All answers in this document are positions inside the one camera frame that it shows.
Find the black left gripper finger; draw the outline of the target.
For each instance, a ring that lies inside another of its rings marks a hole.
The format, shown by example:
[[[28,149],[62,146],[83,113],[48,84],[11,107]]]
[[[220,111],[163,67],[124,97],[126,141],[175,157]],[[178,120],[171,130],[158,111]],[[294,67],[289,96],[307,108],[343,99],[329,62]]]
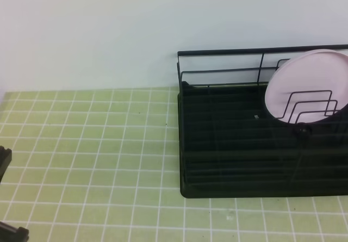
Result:
[[[0,227],[1,242],[28,242],[29,230],[23,227],[13,227],[1,222]]]
[[[0,182],[2,181],[4,174],[12,161],[12,150],[0,146]]]

